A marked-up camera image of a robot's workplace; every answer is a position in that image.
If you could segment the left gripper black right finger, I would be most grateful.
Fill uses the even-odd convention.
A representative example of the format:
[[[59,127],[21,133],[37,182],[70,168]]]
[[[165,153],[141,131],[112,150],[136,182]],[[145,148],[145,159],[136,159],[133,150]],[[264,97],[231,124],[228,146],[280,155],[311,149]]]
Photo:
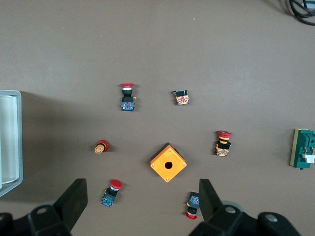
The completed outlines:
[[[204,221],[191,236],[299,236],[284,216],[262,212],[255,219],[238,207],[223,204],[208,179],[199,180],[200,210]]]

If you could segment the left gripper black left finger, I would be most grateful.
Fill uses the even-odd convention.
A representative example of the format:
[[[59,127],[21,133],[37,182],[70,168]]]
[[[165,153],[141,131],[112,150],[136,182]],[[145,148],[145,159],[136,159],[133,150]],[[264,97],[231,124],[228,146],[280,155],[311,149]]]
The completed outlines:
[[[51,205],[34,208],[25,216],[13,219],[12,214],[0,214],[2,236],[69,236],[88,203],[87,181],[76,179]]]

